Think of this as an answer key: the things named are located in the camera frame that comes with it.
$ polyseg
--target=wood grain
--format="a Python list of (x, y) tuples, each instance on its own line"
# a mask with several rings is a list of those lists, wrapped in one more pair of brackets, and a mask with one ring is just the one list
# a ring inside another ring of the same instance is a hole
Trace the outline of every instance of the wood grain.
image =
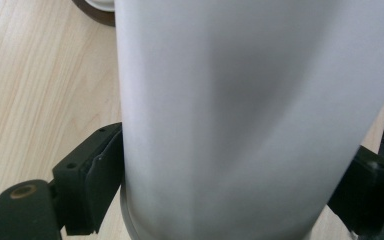
[[(115, 38), (69, 0), (0, 0), (0, 193), (49, 181), (94, 130), (121, 120)], [(384, 111), (366, 140), (372, 149), (383, 125)], [(312, 239), (349, 239), (338, 221), (325, 211)], [(99, 235), (65, 239), (130, 239), (118, 196)]]

